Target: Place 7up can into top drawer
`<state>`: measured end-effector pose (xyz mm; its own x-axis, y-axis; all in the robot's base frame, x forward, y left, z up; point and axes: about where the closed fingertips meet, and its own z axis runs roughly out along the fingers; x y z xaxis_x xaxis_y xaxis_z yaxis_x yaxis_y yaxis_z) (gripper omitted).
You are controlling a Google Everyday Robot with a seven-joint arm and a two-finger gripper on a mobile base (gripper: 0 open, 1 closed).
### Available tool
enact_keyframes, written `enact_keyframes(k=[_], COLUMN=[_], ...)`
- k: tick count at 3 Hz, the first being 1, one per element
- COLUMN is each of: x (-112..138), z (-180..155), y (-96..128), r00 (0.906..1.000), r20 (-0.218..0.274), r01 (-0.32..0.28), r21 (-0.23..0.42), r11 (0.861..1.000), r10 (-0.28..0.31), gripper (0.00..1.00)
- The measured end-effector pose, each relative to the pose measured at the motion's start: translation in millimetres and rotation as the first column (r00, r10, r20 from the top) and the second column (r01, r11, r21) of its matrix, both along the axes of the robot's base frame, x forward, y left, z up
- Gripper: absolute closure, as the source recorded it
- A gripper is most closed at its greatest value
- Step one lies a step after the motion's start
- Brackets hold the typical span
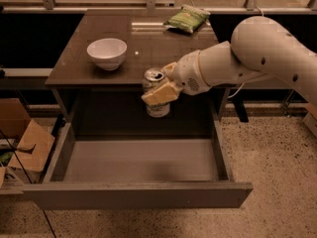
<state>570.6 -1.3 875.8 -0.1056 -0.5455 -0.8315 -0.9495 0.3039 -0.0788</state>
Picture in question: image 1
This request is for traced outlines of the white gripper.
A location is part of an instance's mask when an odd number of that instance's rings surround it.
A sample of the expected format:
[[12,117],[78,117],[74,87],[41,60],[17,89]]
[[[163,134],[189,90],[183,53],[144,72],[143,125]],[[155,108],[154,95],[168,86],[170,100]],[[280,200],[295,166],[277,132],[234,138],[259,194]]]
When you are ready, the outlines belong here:
[[178,62],[171,62],[162,68],[166,77],[174,81],[144,82],[143,101],[153,106],[176,100],[181,91],[188,95],[207,92],[210,86],[205,82],[200,71],[199,55],[200,51],[195,51],[185,55]]

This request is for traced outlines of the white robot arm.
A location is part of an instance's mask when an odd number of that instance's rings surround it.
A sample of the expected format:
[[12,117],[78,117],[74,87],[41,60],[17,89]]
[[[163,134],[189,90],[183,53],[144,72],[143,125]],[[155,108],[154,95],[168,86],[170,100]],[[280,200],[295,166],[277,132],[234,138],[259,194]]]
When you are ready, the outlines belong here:
[[317,106],[317,54],[264,16],[239,23],[229,42],[187,54],[162,70],[166,79],[142,96],[149,105],[173,101],[181,92],[196,95],[222,84],[276,77]]

